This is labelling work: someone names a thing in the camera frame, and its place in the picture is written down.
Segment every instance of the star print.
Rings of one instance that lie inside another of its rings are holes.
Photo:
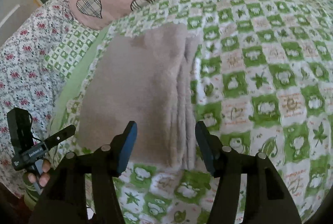
[[[241,18],[245,12],[243,10],[238,10],[237,13],[238,17]]]
[[[136,205],[139,206],[139,199],[137,198],[138,195],[133,196],[132,192],[126,193],[125,194],[128,196],[126,204],[134,202]]]
[[[215,44],[212,44],[210,47],[208,47],[208,51],[213,53],[215,50]]]
[[[284,29],[282,29],[281,32],[278,32],[278,34],[280,37],[284,37],[284,38],[288,36],[286,30],[284,30]]]
[[[298,10],[298,8],[296,7],[296,6],[291,6],[292,7],[292,9],[294,10],[294,11],[297,11]]]
[[[255,74],[255,77],[252,77],[251,80],[255,82],[255,85],[258,88],[260,88],[262,86],[262,84],[268,84],[267,82],[267,78],[263,76],[264,73],[260,75]]]

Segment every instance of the green and white fabric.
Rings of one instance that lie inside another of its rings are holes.
[[[63,41],[45,56],[45,67],[69,78],[97,36],[98,31],[73,21]]]
[[[240,153],[265,152],[305,221],[333,183],[332,18],[331,0],[161,0],[147,5],[111,24],[77,96],[59,109],[61,128],[79,127],[86,88],[115,34],[135,36],[168,22],[186,24],[203,38],[191,72],[197,120]],[[89,153],[73,138],[53,155],[54,164],[69,151]],[[128,224],[206,223],[218,186],[199,151],[194,171],[167,173],[129,163],[114,181]],[[246,176],[236,223],[242,222],[245,185]]]

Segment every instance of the floral bedsheet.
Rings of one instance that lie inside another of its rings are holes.
[[[86,88],[116,33],[186,24],[203,37],[191,73],[196,118],[240,153],[265,152],[305,221],[333,183],[332,21],[332,0],[160,0],[111,24],[81,91],[67,103],[64,124],[75,124],[79,134]],[[54,164],[69,151],[85,153],[75,138],[67,140]],[[196,170],[166,173],[129,163],[114,182],[127,224],[206,223],[218,186],[199,151]],[[236,223],[245,185],[243,177]]]
[[[13,107],[28,110],[34,136],[46,138],[55,99],[65,82],[42,61],[67,34],[72,20],[68,0],[49,0],[0,47],[0,182],[17,196],[24,193],[24,184],[22,172],[11,165],[14,151],[6,114]]]

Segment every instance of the human hand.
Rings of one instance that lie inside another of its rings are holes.
[[[48,160],[44,159],[42,165],[43,174],[39,178],[39,184],[41,187],[45,187],[51,177],[50,174],[48,173],[50,168],[51,168],[51,163]],[[31,183],[36,182],[36,176],[34,174],[28,173],[27,175]]]

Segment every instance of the leaf print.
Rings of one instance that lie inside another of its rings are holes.
[[[277,155],[276,137],[271,137],[265,141],[261,151],[269,157],[275,157]]]
[[[214,90],[214,86],[212,83],[210,83],[209,85],[206,85],[204,88],[204,92],[207,97],[209,97],[213,94],[213,90]]]
[[[206,18],[206,21],[208,23],[212,23],[214,21],[214,18],[212,16],[209,16],[209,17]]]
[[[215,44],[212,44],[210,47],[207,48],[209,52],[213,53],[215,51]]]
[[[243,10],[239,9],[237,11],[237,14],[238,14],[238,17],[241,18],[243,16],[243,14],[245,14],[245,12]]]
[[[182,222],[184,222],[185,218],[186,218],[186,210],[184,210],[182,212],[176,211],[174,213],[174,222],[175,223],[182,223]]]
[[[317,143],[316,143],[316,147],[320,141],[321,144],[323,144],[324,139],[327,138],[327,135],[324,135],[324,126],[323,123],[321,122],[319,125],[318,130],[313,129],[313,133],[314,133],[314,139],[317,139]]]
[[[283,38],[288,36],[286,30],[284,30],[284,29],[282,29],[280,32],[277,32],[277,33],[279,34],[280,37],[283,37]]]
[[[304,71],[303,68],[301,68],[301,74],[302,74],[302,80],[308,79],[309,73],[307,71]]]
[[[309,32],[314,36],[317,35],[317,33],[313,29],[310,29]]]
[[[273,7],[272,7],[271,5],[266,5],[266,9],[267,9],[268,11],[271,11],[271,10],[273,9]]]
[[[297,7],[295,5],[292,5],[291,8],[293,9],[293,11],[297,11]]]
[[[126,204],[134,202],[136,205],[139,206],[139,198],[137,198],[138,195],[133,195],[132,192],[126,193],[125,194],[128,196]]]
[[[256,73],[255,77],[251,77],[251,80],[255,82],[257,89],[262,87],[262,84],[268,84],[267,78],[263,75],[264,73],[262,73],[260,76]]]

